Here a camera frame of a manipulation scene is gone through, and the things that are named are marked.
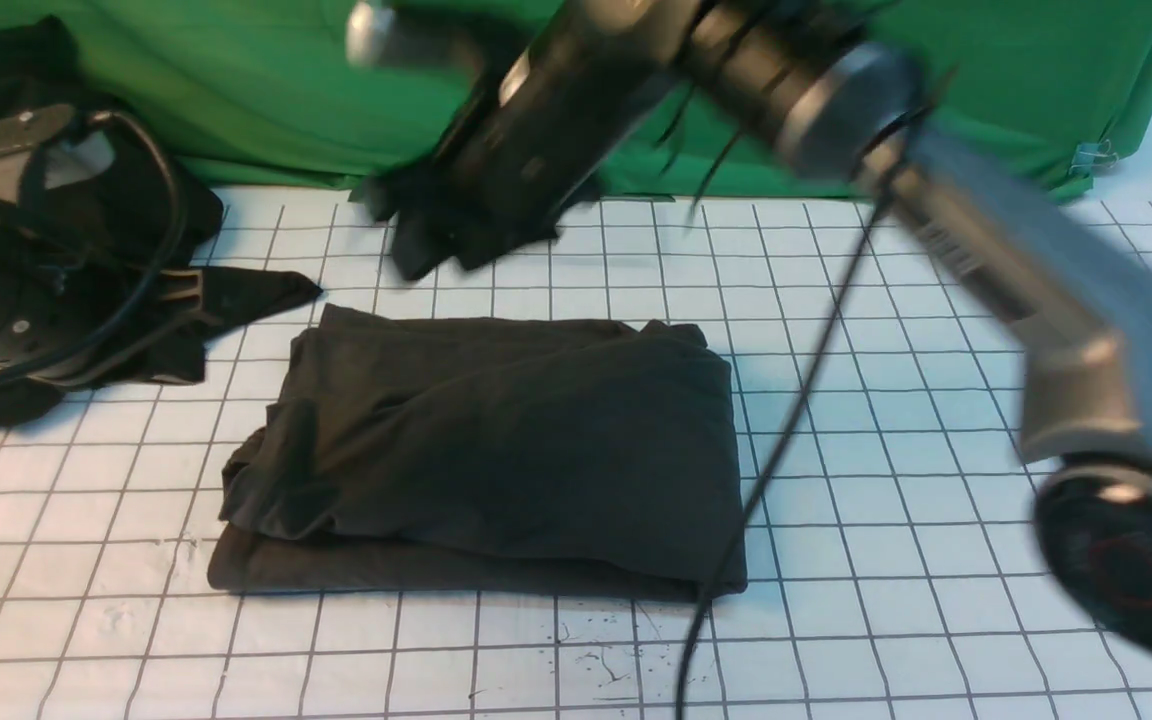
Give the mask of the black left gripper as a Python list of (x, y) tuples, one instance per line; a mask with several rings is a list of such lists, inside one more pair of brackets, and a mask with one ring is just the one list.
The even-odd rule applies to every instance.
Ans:
[(120, 313), (169, 229), (159, 179), (88, 179), (0, 200), (0, 372), (50, 354), (45, 386), (184, 382), (202, 374), (207, 282), (192, 263), (207, 238), (207, 190), (180, 184), (184, 228), (146, 295), (105, 340), (88, 344)]

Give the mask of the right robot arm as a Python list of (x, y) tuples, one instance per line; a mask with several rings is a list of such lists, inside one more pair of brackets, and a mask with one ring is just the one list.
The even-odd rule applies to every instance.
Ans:
[(353, 192), (396, 220), (407, 282), (558, 238), (594, 172), (673, 88), (699, 92), (805, 181), (904, 225), (1023, 347), (1018, 455), (1056, 457), (1033, 525), (1053, 578), (1152, 653), (1152, 272), (1041, 191), (929, 127), (918, 61), (867, 14), (819, 1), (566, 1), (535, 37), (505, 18), (361, 1), (353, 67), (456, 68), (471, 94), (438, 145)]

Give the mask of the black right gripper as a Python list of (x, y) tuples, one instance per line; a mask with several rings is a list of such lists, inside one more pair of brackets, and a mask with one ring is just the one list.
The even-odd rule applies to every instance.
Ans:
[(563, 1), (508, 68), (470, 92), (429, 151), (353, 191), (394, 220), (391, 259), (415, 283), (454, 263), (475, 272), (556, 237), (598, 199), (596, 172), (677, 85), (700, 1)]

